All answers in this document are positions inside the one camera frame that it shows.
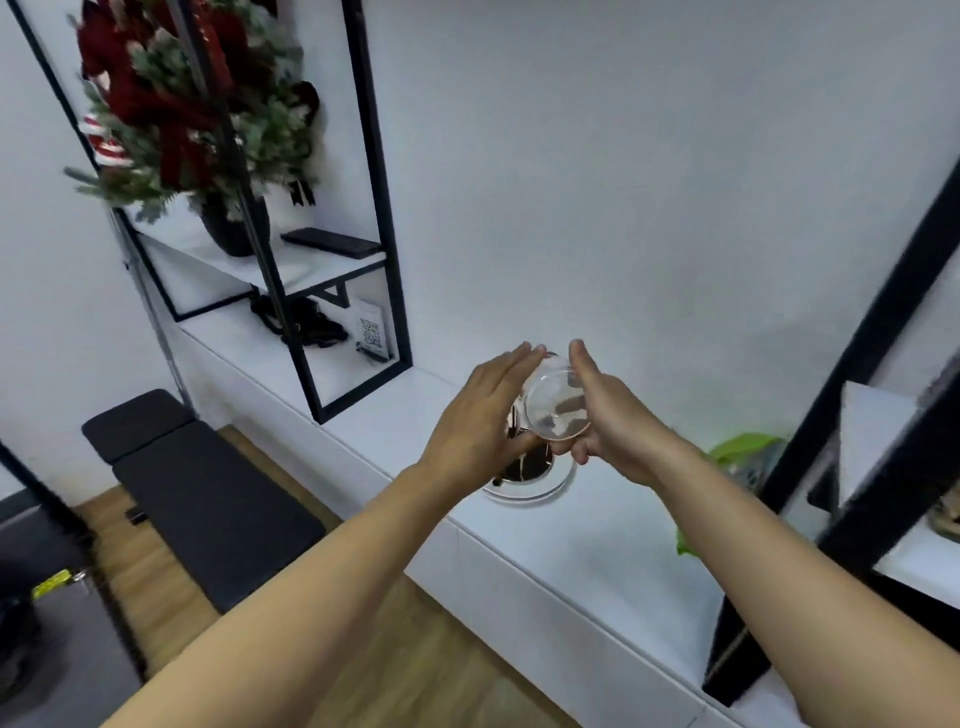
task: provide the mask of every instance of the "black vase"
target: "black vase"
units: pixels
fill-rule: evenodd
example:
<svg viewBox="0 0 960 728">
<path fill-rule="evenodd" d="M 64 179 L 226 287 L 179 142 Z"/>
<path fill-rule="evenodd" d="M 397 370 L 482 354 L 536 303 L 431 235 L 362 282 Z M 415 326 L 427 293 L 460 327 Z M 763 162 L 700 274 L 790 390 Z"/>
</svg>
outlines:
<svg viewBox="0 0 960 728">
<path fill-rule="evenodd" d="M 262 197 L 256 199 L 253 206 L 253 226 L 260 245 L 270 243 L 270 215 L 267 214 L 267 204 Z M 227 219 L 227 202 L 219 192 L 209 194 L 204 198 L 201 207 L 200 219 L 204 221 L 206 231 L 210 233 L 213 242 L 227 255 L 233 257 L 247 257 L 253 255 L 253 246 L 244 230 L 243 221 L 234 222 Z"/>
</svg>

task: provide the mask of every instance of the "clear glass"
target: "clear glass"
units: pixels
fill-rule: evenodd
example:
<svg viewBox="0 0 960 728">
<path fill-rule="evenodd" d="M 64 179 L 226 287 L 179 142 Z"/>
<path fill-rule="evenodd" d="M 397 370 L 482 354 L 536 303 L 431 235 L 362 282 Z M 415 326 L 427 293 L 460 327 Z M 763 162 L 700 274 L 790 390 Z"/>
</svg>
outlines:
<svg viewBox="0 0 960 728">
<path fill-rule="evenodd" d="M 521 398 L 527 426 L 544 440 L 569 440 L 590 425 L 580 379 L 552 352 L 527 379 Z"/>
</svg>

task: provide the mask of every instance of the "green foliage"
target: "green foliage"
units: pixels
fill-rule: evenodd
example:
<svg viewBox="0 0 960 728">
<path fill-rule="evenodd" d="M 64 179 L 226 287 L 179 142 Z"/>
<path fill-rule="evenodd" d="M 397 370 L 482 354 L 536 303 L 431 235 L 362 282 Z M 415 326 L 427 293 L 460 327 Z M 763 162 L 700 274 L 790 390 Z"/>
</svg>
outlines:
<svg viewBox="0 0 960 728">
<path fill-rule="evenodd" d="M 296 179 L 316 182 L 305 169 L 313 152 L 314 131 L 305 124 L 306 108 L 296 106 L 298 97 L 293 92 L 294 84 L 300 80 L 300 48 L 265 9 L 251 0 L 208 0 L 208 4 L 241 18 L 251 52 L 273 75 L 273 82 L 266 89 L 237 89 L 235 101 L 241 110 L 231 115 L 252 181 L 258 187 Z M 128 53 L 137 75 L 153 88 L 183 100 L 196 102 L 200 98 L 178 38 L 159 29 L 146 46 L 130 44 Z M 140 203 L 136 219 L 149 222 L 162 215 L 181 191 L 189 194 L 191 206 L 196 209 L 206 194 L 221 192 L 227 199 L 228 211 L 238 214 L 233 179 L 217 163 L 213 133 L 190 132 L 191 138 L 206 148 L 213 172 L 212 185 L 198 188 L 189 164 L 185 163 L 180 189 L 174 189 L 160 179 L 159 128 L 124 124 L 110 112 L 94 84 L 86 85 L 86 95 L 93 114 L 127 150 L 133 165 L 104 168 L 99 178 L 69 170 L 67 174 L 81 183 L 78 191 L 101 197 L 112 206 Z"/>
</svg>

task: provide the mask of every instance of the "shoe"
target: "shoe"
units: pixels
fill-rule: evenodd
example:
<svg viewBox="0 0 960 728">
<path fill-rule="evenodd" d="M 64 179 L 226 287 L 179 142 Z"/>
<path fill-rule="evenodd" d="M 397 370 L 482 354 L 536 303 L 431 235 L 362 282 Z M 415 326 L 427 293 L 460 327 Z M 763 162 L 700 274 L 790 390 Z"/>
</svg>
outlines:
<svg viewBox="0 0 960 728">
<path fill-rule="evenodd" d="M 294 299 L 289 303 L 290 318 L 294 329 L 300 335 L 304 346 L 316 345 L 321 349 L 332 347 L 347 341 L 348 334 L 340 324 L 330 321 L 317 307 L 317 303 L 308 298 Z M 283 328 L 276 317 L 274 302 L 269 296 L 257 296 L 250 302 L 250 311 L 260 317 L 260 321 L 281 339 Z"/>
</svg>

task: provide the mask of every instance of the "qr code sign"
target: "qr code sign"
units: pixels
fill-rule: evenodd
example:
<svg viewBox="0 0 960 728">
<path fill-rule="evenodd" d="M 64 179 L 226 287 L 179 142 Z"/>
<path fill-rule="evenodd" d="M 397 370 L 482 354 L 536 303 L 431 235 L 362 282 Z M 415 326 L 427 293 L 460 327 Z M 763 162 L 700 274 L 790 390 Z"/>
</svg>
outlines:
<svg viewBox="0 0 960 728">
<path fill-rule="evenodd" d="M 360 319 L 360 326 L 363 327 L 364 343 L 371 347 L 383 349 L 383 344 L 380 342 L 380 325 L 374 321 Z"/>
</svg>

